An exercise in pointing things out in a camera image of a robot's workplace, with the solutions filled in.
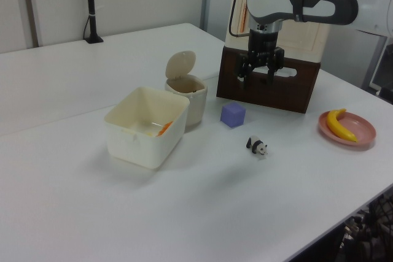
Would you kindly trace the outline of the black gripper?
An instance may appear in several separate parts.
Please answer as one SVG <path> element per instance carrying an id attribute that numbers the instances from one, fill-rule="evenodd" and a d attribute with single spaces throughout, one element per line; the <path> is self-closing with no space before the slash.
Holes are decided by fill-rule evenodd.
<path id="1" fill-rule="evenodd" d="M 277 47 L 277 39 L 278 32 L 253 29 L 249 31 L 247 54 L 241 57 L 241 64 L 235 69 L 243 90 L 248 87 L 249 78 L 256 67 L 267 66 L 267 85 L 273 83 L 275 73 L 284 66 L 284 50 Z"/>

